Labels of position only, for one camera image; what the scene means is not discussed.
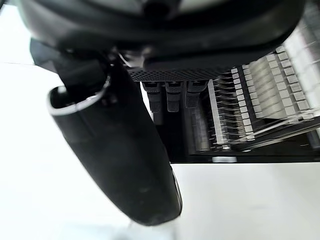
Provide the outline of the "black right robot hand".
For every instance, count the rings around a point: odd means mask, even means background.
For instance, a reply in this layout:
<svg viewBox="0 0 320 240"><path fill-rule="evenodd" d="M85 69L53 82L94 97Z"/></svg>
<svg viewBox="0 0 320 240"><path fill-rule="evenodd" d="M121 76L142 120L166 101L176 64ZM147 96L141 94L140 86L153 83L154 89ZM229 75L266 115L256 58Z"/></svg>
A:
<svg viewBox="0 0 320 240"><path fill-rule="evenodd" d="M18 0L36 66L62 86L49 114L102 192L131 220L180 216L170 157L149 112L194 108L213 80L267 55L303 0ZM147 92L146 108L141 89Z"/></svg>

